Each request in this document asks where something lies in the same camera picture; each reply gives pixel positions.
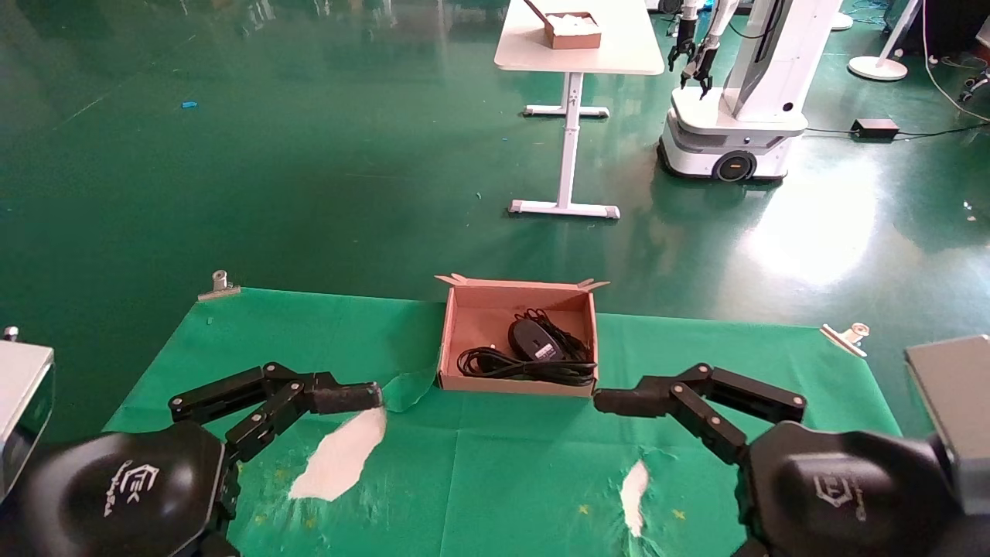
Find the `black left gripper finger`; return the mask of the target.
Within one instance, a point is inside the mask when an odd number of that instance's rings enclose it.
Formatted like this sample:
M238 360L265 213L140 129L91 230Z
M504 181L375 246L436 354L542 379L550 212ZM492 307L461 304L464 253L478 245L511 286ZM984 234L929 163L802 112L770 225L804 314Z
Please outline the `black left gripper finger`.
M174 422L201 425L247 410L225 435L230 461L240 462L257 457L308 413L344 415L382 405L378 383L340 384L328 371L300 374L276 362L185 391L169 402Z

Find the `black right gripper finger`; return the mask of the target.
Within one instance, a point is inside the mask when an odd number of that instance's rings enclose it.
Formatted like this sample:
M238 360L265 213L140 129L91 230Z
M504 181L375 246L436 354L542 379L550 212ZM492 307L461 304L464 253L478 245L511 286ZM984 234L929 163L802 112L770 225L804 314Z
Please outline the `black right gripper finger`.
M609 415L671 416L728 465L739 465L745 458L746 434L712 403L772 424L800 422L806 409L802 395L705 363L678 376L644 376L630 389L597 389L593 403L598 412Z

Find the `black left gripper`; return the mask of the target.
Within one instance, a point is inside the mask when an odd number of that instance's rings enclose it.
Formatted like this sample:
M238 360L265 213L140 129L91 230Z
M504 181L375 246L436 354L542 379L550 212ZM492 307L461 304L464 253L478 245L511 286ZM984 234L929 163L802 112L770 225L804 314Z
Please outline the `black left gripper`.
M36 448L2 502L4 556L237 556L233 466L205 428Z

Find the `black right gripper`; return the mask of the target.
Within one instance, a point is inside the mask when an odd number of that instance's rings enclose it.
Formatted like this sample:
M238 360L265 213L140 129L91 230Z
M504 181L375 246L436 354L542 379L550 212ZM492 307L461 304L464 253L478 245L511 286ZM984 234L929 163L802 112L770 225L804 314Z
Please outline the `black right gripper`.
M937 438L821 432L787 421L739 468L742 556L986 556Z

